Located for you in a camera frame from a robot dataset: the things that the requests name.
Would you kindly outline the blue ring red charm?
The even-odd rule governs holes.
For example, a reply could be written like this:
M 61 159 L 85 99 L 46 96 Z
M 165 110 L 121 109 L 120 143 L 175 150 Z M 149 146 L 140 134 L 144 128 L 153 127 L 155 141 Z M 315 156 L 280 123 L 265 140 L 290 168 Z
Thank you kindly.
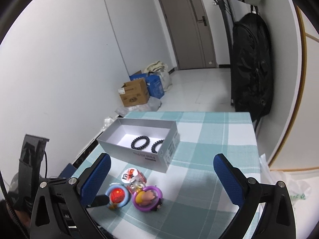
M 106 190 L 105 195 L 109 198 L 108 208 L 111 210 L 122 208 L 130 200 L 129 191 L 119 183 L 112 183 Z

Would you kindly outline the red clear gear charm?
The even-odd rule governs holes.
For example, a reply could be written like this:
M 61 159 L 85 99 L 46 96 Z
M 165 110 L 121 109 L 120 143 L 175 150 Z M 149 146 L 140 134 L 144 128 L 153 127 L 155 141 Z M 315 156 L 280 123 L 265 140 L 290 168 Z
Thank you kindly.
M 129 184 L 127 185 L 127 189 L 131 194 L 135 192 L 140 192 L 146 187 L 147 179 L 142 173 L 138 173 L 136 176 L 132 177 L 129 180 Z

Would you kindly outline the purple ring pig toy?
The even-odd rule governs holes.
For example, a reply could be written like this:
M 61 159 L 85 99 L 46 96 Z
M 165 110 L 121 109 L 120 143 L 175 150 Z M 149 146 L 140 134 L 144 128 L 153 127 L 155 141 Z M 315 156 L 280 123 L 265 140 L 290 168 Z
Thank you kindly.
M 157 186 L 146 186 L 136 191 L 132 203 L 141 212 L 156 212 L 162 206 L 163 193 Z

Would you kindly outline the navy jordan shopping bag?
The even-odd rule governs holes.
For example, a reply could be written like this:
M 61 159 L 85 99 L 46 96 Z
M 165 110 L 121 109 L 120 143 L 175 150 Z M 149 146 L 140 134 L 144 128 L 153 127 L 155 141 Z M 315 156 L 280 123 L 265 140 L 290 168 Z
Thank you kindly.
M 68 163 L 66 167 L 60 173 L 59 177 L 70 179 L 76 170 L 77 170 L 76 167 L 74 167 L 71 163 Z

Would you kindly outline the white plastic bag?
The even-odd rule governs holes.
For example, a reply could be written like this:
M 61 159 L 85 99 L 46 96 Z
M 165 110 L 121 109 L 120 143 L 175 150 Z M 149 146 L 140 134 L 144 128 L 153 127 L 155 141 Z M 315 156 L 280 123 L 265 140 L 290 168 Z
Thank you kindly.
M 301 228 L 315 225 L 318 222 L 317 177 L 302 180 L 287 172 L 271 170 L 264 154 L 260 156 L 260 166 L 263 183 L 285 183 L 296 216 L 296 225 Z

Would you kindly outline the silver phone box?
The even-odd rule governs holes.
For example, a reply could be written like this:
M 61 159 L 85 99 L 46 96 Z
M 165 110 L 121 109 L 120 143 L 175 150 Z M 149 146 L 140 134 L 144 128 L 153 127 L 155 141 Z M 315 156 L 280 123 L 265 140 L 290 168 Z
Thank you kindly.
M 175 121 L 119 118 L 97 141 L 113 158 L 165 173 L 179 144 L 179 133 Z

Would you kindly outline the silver plastic parcel bag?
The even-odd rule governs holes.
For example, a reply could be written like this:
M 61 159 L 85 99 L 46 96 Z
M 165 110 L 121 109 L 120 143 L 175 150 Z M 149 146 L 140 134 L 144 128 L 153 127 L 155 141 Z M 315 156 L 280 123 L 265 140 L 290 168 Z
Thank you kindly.
M 103 127 L 102 127 L 102 129 L 101 129 L 101 131 L 105 131 L 109 126 L 111 126 L 114 122 L 115 122 L 115 120 L 116 120 L 117 118 L 116 117 L 107 117 L 107 118 L 105 118 L 104 119 L 104 124 L 103 124 Z

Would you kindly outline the teal checkered tablecloth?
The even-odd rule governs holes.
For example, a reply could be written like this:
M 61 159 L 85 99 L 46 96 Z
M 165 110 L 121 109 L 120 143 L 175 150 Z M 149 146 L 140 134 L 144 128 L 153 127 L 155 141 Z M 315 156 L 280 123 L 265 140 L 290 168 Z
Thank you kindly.
M 226 112 L 132 112 L 129 118 L 173 120 L 180 142 L 166 173 L 142 168 L 149 185 L 163 192 L 156 212 L 144 213 L 132 203 L 89 214 L 116 238 L 218 238 L 230 223 L 233 205 L 213 169 L 222 153 L 247 177 L 261 178 L 251 117 Z

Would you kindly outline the grey plastic parcel bag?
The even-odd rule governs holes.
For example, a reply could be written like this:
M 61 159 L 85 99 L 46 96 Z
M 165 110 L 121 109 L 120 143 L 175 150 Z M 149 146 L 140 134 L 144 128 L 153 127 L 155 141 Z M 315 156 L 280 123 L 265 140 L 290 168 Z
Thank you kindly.
M 160 99 L 150 97 L 146 104 L 129 107 L 120 106 L 115 110 L 115 112 L 119 116 L 124 117 L 130 112 L 156 112 L 161 107 L 161 105 L 162 102 Z

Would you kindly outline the brown cardboard box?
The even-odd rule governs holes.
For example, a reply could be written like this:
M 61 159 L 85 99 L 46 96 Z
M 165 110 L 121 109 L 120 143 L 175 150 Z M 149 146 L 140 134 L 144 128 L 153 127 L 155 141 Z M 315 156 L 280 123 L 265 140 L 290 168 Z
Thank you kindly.
M 123 106 L 131 107 L 146 104 L 149 100 L 149 92 L 144 79 L 136 79 L 123 84 L 118 89 Z

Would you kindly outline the blue cardboard box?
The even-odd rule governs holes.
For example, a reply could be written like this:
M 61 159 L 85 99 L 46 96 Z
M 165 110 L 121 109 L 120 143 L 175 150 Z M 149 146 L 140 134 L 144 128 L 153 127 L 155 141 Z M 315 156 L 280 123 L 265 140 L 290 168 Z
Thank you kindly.
M 151 97 L 161 99 L 164 96 L 164 89 L 160 77 L 157 75 L 151 75 L 142 73 L 141 71 L 136 72 L 130 76 L 130 80 L 144 79 Z

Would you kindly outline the white sack with cloth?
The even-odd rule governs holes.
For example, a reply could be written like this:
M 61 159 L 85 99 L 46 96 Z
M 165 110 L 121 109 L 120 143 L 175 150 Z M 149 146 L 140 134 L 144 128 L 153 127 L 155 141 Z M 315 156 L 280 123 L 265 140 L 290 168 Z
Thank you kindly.
M 148 65 L 142 72 L 147 75 L 159 76 L 164 92 L 167 92 L 171 89 L 172 80 L 168 71 L 168 66 L 162 61 L 153 62 L 152 64 Z

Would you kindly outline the black backpack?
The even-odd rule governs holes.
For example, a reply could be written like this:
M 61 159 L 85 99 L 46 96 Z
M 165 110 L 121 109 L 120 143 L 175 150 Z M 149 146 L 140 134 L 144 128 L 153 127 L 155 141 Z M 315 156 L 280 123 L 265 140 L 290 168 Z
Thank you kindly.
M 235 111 L 252 121 L 268 115 L 273 103 L 271 36 L 263 18 L 253 12 L 234 23 L 231 54 L 231 98 Z

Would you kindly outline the grey entrance door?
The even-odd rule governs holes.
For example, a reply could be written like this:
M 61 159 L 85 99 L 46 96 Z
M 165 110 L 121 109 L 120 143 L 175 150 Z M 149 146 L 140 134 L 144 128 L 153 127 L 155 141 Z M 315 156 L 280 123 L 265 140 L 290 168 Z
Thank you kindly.
M 202 0 L 159 0 L 180 70 L 217 68 Z

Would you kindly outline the black coat rack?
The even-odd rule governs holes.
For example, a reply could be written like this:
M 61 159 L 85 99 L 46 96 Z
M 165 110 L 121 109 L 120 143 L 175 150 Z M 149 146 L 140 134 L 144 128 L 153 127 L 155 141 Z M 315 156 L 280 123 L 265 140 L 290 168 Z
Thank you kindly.
M 233 37 L 232 28 L 235 23 L 234 15 L 232 13 L 230 0 L 214 0 L 215 4 L 219 7 L 226 32 L 226 40 L 228 44 L 229 58 L 230 58 L 230 70 L 232 70 L 232 48 Z

